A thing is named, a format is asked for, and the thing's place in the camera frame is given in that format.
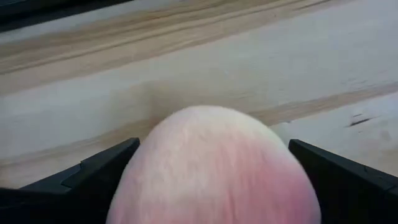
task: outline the wooden board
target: wooden board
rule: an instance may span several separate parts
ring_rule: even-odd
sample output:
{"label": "wooden board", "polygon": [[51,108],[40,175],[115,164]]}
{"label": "wooden board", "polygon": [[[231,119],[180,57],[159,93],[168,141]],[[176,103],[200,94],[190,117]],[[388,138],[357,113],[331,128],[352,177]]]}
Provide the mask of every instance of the wooden board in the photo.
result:
{"label": "wooden board", "polygon": [[398,176],[398,93],[280,123],[287,144],[300,139]]}
{"label": "wooden board", "polygon": [[394,0],[191,0],[2,44],[0,185],[144,138],[190,105],[273,125],[394,93],[396,11]]}

